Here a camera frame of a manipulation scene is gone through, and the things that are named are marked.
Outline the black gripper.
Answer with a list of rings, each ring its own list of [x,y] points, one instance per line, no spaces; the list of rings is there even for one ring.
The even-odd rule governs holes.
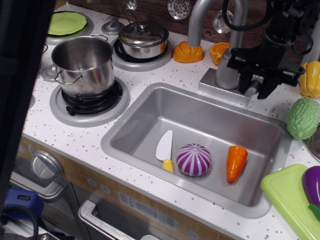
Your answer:
[[[304,67],[282,55],[280,50],[265,51],[259,46],[253,48],[233,48],[227,66],[240,73],[238,90],[245,94],[253,75],[263,77],[257,98],[266,99],[282,83],[296,86]]]

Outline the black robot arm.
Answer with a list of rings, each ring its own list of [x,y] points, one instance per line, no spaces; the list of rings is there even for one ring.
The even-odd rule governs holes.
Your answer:
[[[306,70],[285,56],[297,36],[305,36],[309,48],[297,51],[296,55],[308,54],[314,45],[309,30],[319,19],[318,0],[268,0],[264,18],[250,25],[232,24],[227,18],[229,1],[222,5],[223,20],[232,30],[246,31],[264,24],[264,36],[260,45],[253,48],[233,48],[227,67],[239,72],[238,90],[245,94],[253,76],[263,78],[258,91],[258,99],[267,98],[281,84],[296,86]]]

